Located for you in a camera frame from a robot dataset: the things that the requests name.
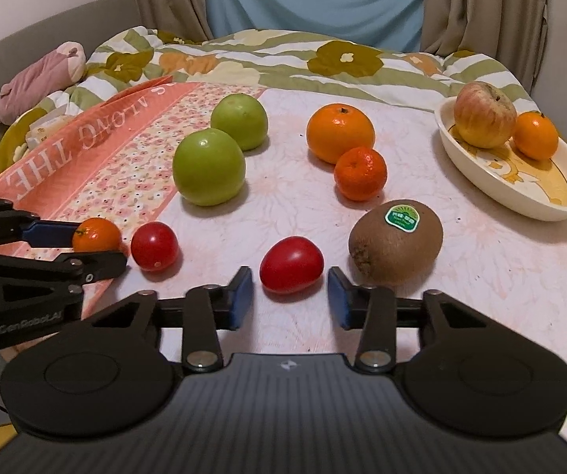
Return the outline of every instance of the plate with cartoon print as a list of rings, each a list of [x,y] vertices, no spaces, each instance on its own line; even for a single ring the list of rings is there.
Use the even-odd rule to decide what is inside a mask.
[[[443,146],[456,168],[488,196],[514,212],[541,221],[567,219],[567,144],[551,160],[527,158],[513,140],[482,150],[467,144],[455,127],[456,98],[435,112]]]

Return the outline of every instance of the brown kiwi fruit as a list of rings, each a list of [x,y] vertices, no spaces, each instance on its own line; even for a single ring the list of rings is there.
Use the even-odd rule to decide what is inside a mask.
[[[394,207],[402,208],[388,216]],[[400,199],[360,218],[349,235],[349,254],[366,282],[396,286],[430,268],[442,242],[443,228],[437,214],[419,201]]]

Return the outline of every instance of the tomato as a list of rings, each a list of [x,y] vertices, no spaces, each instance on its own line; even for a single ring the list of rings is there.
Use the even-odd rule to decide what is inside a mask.
[[[180,255],[176,235],[166,224],[148,222],[134,232],[132,257],[143,271],[162,271]]]
[[[102,217],[86,219],[73,234],[73,250],[76,253],[118,251],[120,247],[121,231],[112,221]]]
[[[288,237],[266,253],[259,277],[268,291],[292,294],[316,282],[324,267],[322,253],[314,243],[304,237]]]

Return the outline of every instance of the silver bolt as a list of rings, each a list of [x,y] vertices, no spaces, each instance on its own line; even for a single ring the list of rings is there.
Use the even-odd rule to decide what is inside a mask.
[[[391,362],[391,355],[385,351],[365,351],[360,361],[368,367],[385,367]]]
[[[211,351],[194,351],[186,357],[186,362],[189,365],[201,369],[212,366],[217,360],[218,355]]]

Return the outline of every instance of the small orange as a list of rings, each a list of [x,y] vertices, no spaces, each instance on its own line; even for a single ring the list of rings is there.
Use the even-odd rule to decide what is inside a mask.
[[[91,251],[118,251],[121,248],[121,231],[117,225],[102,217],[83,221],[73,235],[76,253]]]
[[[520,153],[534,160],[549,160],[558,149],[558,130],[540,112],[520,114],[512,137]]]
[[[376,131],[361,110],[333,103],[317,110],[307,123],[307,145],[321,160],[335,164],[342,154],[365,146],[373,148]]]
[[[334,180],[341,194],[352,201],[366,201],[384,187],[386,162],[376,150],[360,147],[343,154],[334,168]]]

